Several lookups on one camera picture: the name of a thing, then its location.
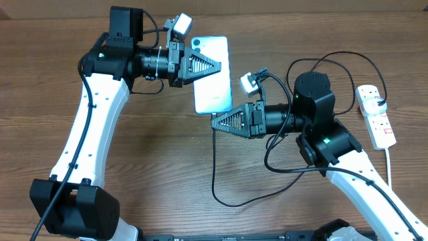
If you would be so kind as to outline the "blue smartphone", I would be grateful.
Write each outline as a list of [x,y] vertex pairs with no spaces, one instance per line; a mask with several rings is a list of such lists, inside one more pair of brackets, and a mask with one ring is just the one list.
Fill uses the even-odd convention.
[[221,71],[193,82],[195,112],[218,114],[232,109],[229,47],[225,36],[198,36],[191,40],[191,48],[221,63]]

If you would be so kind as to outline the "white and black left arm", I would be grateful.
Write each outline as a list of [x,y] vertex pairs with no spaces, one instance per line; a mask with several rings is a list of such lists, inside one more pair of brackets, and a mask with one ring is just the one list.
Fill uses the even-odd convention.
[[137,78],[180,88],[218,73],[221,64],[185,45],[193,20],[186,14],[156,26],[167,44],[145,46],[144,9],[113,6],[109,30],[78,62],[80,105],[67,143],[47,179],[35,179],[29,197],[38,228],[80,240],[142,240],[120,216],[119,201],[105,189],[106,159],[121,110]]

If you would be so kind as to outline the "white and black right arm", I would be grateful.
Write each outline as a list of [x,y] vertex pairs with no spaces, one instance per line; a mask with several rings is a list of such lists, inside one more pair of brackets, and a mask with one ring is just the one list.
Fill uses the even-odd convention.
[[306,72],[295,81],[289,104],[264,100],[212,118],[211,127],[245,139],[298,133],[308,164],[301,173],[320,172],[354,204],[382,240],[426,240],[422,223],[382,180],[362,145],[335,117],[335,95],[326,74]]

